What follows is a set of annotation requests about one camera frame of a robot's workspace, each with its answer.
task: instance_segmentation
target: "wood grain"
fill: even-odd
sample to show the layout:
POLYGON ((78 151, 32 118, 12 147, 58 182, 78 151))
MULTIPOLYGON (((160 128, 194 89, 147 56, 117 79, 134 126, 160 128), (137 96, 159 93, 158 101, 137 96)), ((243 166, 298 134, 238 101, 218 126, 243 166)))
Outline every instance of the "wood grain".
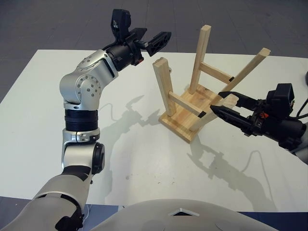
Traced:
MULTIPOLYGON (((256 68, 270 54, 270 50, 267 48, 262 48, 262 50, 237 74, 237 76, 232 80, 227 86, 224 87, 221 91, 230 91, 232 90, 239 82, 241 82, 253 69, 256 68)), ((215 105, 221 96, 217 95, 211 105, 215 105)))
POLYGON ((160 58, 153 63, 154 72, 156 75, 157 83, 168 116, 172 116, 176 112, 175 103, 169 99, 169 92, 173 91, 168 60, 160 58))
POLYGON ((193 65, 192 80, 191 80, 191 84, 189 87, 190 94, 193 94, 196 91, 198 83, 199 83, 200 63, 203 62, 203 59, 205 56, 210 32, 211 32, 211 26, 209 25, 204 25, 200 30, 200 35, 199 35, 199 40, 198 40, 198 45, 197 45, 197 52, 196 52, 196 57, 194 60, 194 65, 193 65))
POLYGON ((185 108, 186 110, 188 110, 189 112, 195 114, 196 116, 198 116, 202 112, 200 108, 196 107, 192 103, 186 101, 185 99, 183 99, 182 97, 178 96, 177 94, 171 91, 169 92, 169 98, 175 103, 185 108))
POLYGON ((226 84, 229 84, 230 83, 229 80, 232 78, 231 75, 224 73, 223 71, 220 71, 217 68, 212 67, 209 64, 206 64, 204 62, 201 62, 200 70, 226 84))
MULTIPOLYGON (((204 111, 204 109, 214 99, 215 96, 216 94, 214 92, 198 84, 194 94, 190 94, 188 90, 186 90, 181 95, 181 98, 204 111)), ((198 119, 199 117, 187 111, 178 104, 176 104, 176 113, 173 116, 170 117, 165 112, 159 117, 159 121, 164 126, 166 126, 168 129, 173 131, 188 143, 194 139, 200 130, 189 130, 191 124, 195 123, 198 119)))
MULTIPOLYGON (((228 95, 226 98, 220 100, 217 103, 217 106, 225 106, 228 107, 230 109, 232 109, 236 104, 237 101, 239 100, 239 98, 235 95, 228 95)), ((215 113, 211 110, 211 108, 207 107, 206 109, 206 115, 203 116, 202 118, 200 118, 199 120, 197 120, 190 128, 189 130, 191 131, 195 131, 195 130, 199 130, 201 129, 205 124, 207 124, 208 122, 211 122, 212 120, 216 119, 217 115, 215 115, 215 113)))

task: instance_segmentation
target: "floor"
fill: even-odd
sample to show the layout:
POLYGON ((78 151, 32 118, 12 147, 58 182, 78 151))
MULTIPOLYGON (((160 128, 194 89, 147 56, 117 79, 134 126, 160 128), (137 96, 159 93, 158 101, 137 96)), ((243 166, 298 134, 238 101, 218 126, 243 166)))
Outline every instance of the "floor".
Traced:
MULTIPOLYGON (((208 24, 208 53, 256 54, 267 47, 272 55, 308 58, 307 0, 1 0, 0 102, 37 49, 97 50, 111 43, 114 8, 130 11, 131 28, 148 28, 144 40, 171 31, 164 52, 195 52, 199 29, 208 24)), ((26 203, 0 197, 0 228, 26 203)))

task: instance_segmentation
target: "black cable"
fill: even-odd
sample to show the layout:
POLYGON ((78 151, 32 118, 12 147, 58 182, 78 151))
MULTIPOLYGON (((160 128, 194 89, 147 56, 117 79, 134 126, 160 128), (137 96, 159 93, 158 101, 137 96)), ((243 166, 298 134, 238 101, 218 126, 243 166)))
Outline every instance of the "black cable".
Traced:
POLYGON ((307 114, 303 114, 303 115, 300 115, 300 116, 297 116, 296 119, 302 119, 302 118, 305 118, 308 116, 308 113, 307 114))
POLYGON ((306 106, 306 104, 308 103, 308 98, 306 99, 306 101, 303 103, 302 107, 298 110, 296 117, 299 117, 299 114, 302 112, 302 110, 304 109, 304 107, 306 106))

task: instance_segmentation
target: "table surface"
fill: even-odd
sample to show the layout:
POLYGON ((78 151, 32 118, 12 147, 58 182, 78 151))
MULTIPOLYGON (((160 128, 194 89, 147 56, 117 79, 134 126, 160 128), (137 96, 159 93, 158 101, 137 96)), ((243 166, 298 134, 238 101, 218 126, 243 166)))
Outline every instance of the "table surface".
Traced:
MULTIPOLYGON (((0 104, 0 196, 31 199, 62 172, 59 82, 91 53, 37 51, 0 104)), ((182 94, 190 83, 194 54, 143 55, 143 63, 121 71, 103 90, 99 141, 106 147, 106 164, 93 178, 87 203, 130 205, 185 198, 235 211, 308 211, 308 167, 276 142, 246 137, 216 119, 187 144, 161 125, 164 106, 152 63, 161 56, 168 59, 174 92, 182 94)), ((207 54, 205 62, 236 75, 252 57, 207 54)), ((264 99, 278 83, 292 83, 294 115, 308 96, 307 70, 308 59, 269 56, 234 90, 264 99)), ((214 92, 224 86, 206 74, 200 83, 214 92)))

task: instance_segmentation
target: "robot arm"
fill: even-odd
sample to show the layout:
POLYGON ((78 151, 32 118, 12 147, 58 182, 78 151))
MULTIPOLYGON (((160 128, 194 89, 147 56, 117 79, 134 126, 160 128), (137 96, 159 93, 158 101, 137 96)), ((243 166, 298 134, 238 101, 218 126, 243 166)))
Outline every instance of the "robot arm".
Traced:
POLYGON ((239 97, 236 106, 253 111, 253 114, 245 118, 224 106, 210 106, 218 117, 240 128, 246 136, 264 135, 277 141, 280 147, 308 164, 308 123, 303 124, 300 121, 308 115, 290 117, 294 104, 291 83, 278 84, 276 90, 268 92, 266 100, 255 100, 233 91, 219 93, 223 98, 229 94, 239 97))
POLYGON ((141 41, 146 28, 128 31, 130 14, 114 10, 111 29, 115 42, 84 58, 60 82, 64 98, 63 172, 50 179, 6 230, 75 231, 82 227, 92 177, 104 166, 104 145, 98 143, 99 100, 102 90, 118 72, 143 61, 141 49, 150 56, 168 43, 171 33, 161 32, 149 42, 141 41))

